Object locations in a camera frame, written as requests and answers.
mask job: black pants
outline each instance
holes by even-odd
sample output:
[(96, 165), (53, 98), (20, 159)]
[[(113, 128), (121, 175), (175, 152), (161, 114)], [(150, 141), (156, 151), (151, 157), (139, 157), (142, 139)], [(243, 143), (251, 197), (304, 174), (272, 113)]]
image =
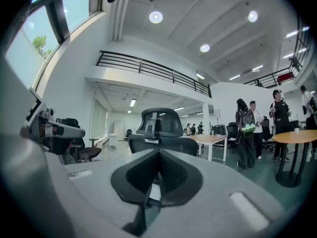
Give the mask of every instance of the black pants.
[(238, 144), (238, 151), (239, 151), (239, 159), (238, 159), (239, 167), (245, 168), (246, 166), (248, 166), (249, 168), (253, 168), (255, 163), (254, 156), (256, 154), (256, 150), (254, 148), (253, 133), (241, 135), (241, 139)]
[(256, 157), (261, 156), (262, 155), (262, 132), (253, 133), (253, 139), (254, 139), (254, 145), (257, 151)]
[[(307, 118), (306, 129), (317, 129), (314, 115), (311, 115), (309, 118)], [(317, 140), (313, 141), (312, 145), (313, 145), (313, 148), (317, 148)]]
[[(292, 128), (291, 128), (291, 124), (289, 122), (286, 122), (286, 123), (276, 122), (275, 123), (275, 130), (276, 130), (276, 135), (278, 135), (281, 133), (290, 132), (292, 130)], [(287, 147), (287, 144), (276, 143), (275, 144), (274, 158), (277, 158), (280, 152), (283, 153), (285, 147)]]

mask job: round table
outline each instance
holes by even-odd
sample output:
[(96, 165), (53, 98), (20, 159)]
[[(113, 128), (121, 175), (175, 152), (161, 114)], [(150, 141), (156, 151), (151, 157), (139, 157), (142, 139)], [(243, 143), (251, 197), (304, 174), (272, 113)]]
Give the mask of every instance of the round table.
[[(294, 158), (293, 158), (291, 171), (283, 172), (285, 156), (286, 156), (286, 147), (284, 147), (284, 150), (281, 153), (281, 158), (282, 158), (281, 164), (279, 166), (279, 170), (277, 175), (275, 176), (275, 179), (280, 185), (284, 187), (288, 187), (288, 188), (297, 187), (301, 183), (301, 175), (302, 175), (306, 157), (307, 157), (309, 142), (312, 142), (317, 139), (317, 130), (300, 130), (298, 132), (292, 131), (287, 133), (281, 133), (281, 134), (275, 135), (274, 137), (272, 137), (272, 139), (279, 143), (295, 144), (295, 152), (294, 152)], [(297, 174), (297, 173), (294, 173), (294, 169), (296, 165), (298, 146), (301, 143), (304, 143), (304, 150), (303, 150), (301, 165)]]

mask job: white column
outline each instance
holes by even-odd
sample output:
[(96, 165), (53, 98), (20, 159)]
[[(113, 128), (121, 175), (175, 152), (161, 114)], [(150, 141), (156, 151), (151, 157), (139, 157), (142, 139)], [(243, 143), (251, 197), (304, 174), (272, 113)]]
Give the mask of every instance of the white column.
[(205, 135), (210, 135), (210, 118), (209, 118), (209, 109), (208, 103), (203, 104), (203, 112), (204, 112), (204, 133)]

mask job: white shirt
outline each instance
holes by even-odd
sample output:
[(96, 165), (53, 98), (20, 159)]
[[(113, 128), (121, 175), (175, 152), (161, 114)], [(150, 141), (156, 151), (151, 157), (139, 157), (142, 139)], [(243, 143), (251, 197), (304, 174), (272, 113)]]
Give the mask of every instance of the white shirt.
[(309, 101), (314, 96), (311, 94), (311, 92), (305, 91), (305, 93), (302, 96), (302, 106), (304, 106), (307, 109), (306, 112), (306, 118), (309, 118), (312, 114), (314, 114), (313, 108), (309, 104)]
[[(260, 113), (257, 110), (254, 110), (253, 115), (254, 115), (254, 121), (256, 121), (256, 122), (260, 121), (261, 119), (263, 119), (263, 117), (260, 116)], [(262, 126), (261, 125), (260, 126), (256, 126), (256, 130), (253, 131), (253, 133), (261, 133), (261, 132), (262, 132)]]

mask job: fluorescent light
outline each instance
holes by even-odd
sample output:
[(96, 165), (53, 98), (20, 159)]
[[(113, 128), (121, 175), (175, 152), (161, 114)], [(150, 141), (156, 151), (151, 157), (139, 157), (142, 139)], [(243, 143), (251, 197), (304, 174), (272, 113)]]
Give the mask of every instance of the fluorescent light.
[(132, 99), (131, 104), (130, 104), (130, 107), (133, 107), (134, 104), (135, 104), (135, 102), (136, 102), (136, 100), (135, 100), (135, 99)]
[(201, 79), (205, 79), (203, 76), (199, 75), (198, 73), (196, 75)]
[(284, 56), (283, 58), (285, 59), (285, 58), (288, 58), (288, 57), (292, 57), (293, 55), (294, 55), (294, 53), (291, 53), (291, 54), (288, 54), (288, 55)]
[(296, 31), (294, 31), (294, 32), (288, 33), (288, 34), (286, 35), (286, 37), (288, 38), (288, 37), (297, 35), (297, 33), (298, 33), (298, 31), (296, 30)]
[(240, 77), (240, 75), (236, 75), (235, 77), (232, 77), (232, 78), (229, 79), (229, 80), (235, 79), (235, 78), (237, 78), (237, 77)]
[(174, 111), (177, 111), (177, 110), (180, 110), (180, 109), (184, 109), (185, 107), (181, 107), (181, 108), (178, 108), (178, 109), (174, 109)]
[(154, 23), (154, 24), (158, 24), (163, 20), (163, 15), (162, 13), (158, 12), (158, 11), (153, 11), (150, 15), (149, 15), (149, 20)]
[(251, 10), (248, 15), (248, 20), (250, 22), (256, 22), (258, 19), (258, 13), (255, 10)]
[(298, 53), (305, 52), (306, 50), (307, 50), (306, 48), (303, 48), (303, 49), (299, 50)]
[(260, 69), (260, 68), (262, 68), (262, 67), (263, 67), (263, 65), (260, 65), (260, 66), (258, 66), (258, 67), (253, 68), (252, 70), (257, 70), (257, 69)]
[(210, 46), (208, 44), (203, 44), (201, 47), (200, 47), (200, 51), (201, 52), (208, 52), (210, 49)]

